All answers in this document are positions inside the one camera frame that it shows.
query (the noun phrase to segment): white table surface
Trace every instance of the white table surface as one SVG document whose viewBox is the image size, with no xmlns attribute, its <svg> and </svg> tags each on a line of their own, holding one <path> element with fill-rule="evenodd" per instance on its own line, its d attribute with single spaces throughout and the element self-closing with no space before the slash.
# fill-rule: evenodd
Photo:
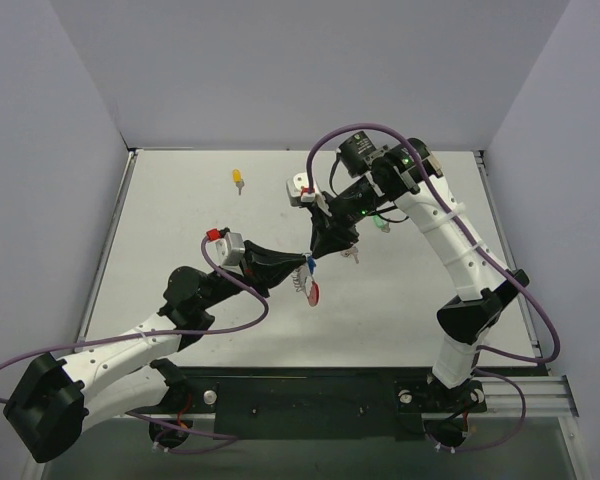
<svg viewBox="0 0 600 480">
<path fill-rule="evenodd" d="M 199 251 L 204 233 L 228 226 L 273 250 L 309 248 L 309 212 L 289 206 L 285 182 L 305 170 L 307 152 L 140 151 L 96 305 L 89 340 L 118 335 L 164 304 L 170 273 L 189 265 L 209 271 Z M 503 257 L 482 181 L 471 152 L 436 152 L 451 189 L 491 250 Z M 333 152 L 321 152 L 315 175 L 327 187 Z M 231 172 L 241 170 L 238 196 Z M 344 168 L 335 186 L 351 179 Z M 400 212 L 390 216 L 398 218 Z M 455 292 L 446 270 L 415 225 L 377 229 L 358 224 L 360 264 L 338 254 L 318 260 L 321 299 L 311 308 L 291 279 L 271 291 L 271 312 L 255 328 L 213 335 L 171 356 L 181 366 L 430 366 L 443 337 L 436 311 Z M 212 258 L 215 248 L 210 248 Z M 240 294 L 209 312 L 212 328 L 246 323 L 261 312 Z M 503 313 L 491 345 L 532 356 L 518 302 Z M 482 366 L 527 365 L 483 354 Z"/>
</svg>

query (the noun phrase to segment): screw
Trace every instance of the screw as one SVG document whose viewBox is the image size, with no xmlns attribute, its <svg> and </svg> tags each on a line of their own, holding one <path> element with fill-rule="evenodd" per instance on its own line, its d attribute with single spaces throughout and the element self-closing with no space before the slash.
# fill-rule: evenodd
<svg viewBox="0 0 600 480">
<path fill-rule="evenodd" d="M 413 401 L 413 396 L 409 393 L 409 390 L 400 390 L 398 399 L 400 400 L 400 403 L 409 404 Z"/>
<path fill-rule="evenodd" d="M 216 403 L 216 400 L 218 400 L 218 394 L 213 390 L 207 390 L 204 392 L 204 395 L 202 395 L 202 399 L 207 405 L 213 405 Z"/>
</svg>

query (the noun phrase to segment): white wall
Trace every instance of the white wall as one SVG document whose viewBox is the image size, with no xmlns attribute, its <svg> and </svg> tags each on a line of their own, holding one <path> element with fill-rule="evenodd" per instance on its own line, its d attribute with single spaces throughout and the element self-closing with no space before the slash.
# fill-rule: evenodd
<svg viewBox="0 0 600 480">
<path fill-rule="evenodd" d="M 48 1 L 0 0 L 0 362 L 75 335 L 125 161 Z M 0 407 L 0 479 L 25 454 Z"/>
<path fill-rule="evenodd" d="M 571 1 L 486 162 L 516 260 L 561 333 L 556 368 L 600 479 L 600 0 Z"/>
<path fill-rule="evenodd" d="M 568 0 L 51 0 L 133 147 L 485 148 Z"/>
</svg>

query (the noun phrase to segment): gray floor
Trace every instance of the gray floor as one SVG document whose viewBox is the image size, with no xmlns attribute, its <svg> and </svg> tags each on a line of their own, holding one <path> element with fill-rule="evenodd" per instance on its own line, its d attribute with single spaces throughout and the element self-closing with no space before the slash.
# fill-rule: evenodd
<svg viewBox="0 0 600 480">
<path fill-rule="evenodd" d="M 475 420 L 470 441 L 493 440 L 514 419 Z M 147 425 L 110 420 L 85 433 L 45 470 L 46 480 L 82 479 L 573 479 L 555 419 L 529 419 L 499 448 L 464 455 L 438 454 L 428 441 L 243 441 L 198 456 L 152 453 Z M 189 440 L 185 447 L 207 444 Z"/>
</svg>

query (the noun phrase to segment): red part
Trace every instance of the red part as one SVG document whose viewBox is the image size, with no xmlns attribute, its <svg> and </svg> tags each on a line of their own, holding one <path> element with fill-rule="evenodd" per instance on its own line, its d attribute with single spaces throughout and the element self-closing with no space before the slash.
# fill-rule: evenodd
<svg viewBox="0 0 600 480">
<path fill-rule="evenodd" d="M 210 242 L 215 242 L 216 240 L 220 240 L 222 238 L 222 234 L 217 228 L 214 228 L 213 230 L 209 230 L 207 232 L 207 238 Z"/>
<path fill-rule="evenodd" d="M 309 300 L 309 305 L 315 307 L 320 301 L 320 287 L 316 282 L 311 282 L 311 290 L 309 290 L 309 296 L 307 297 Z"/>
</svg>

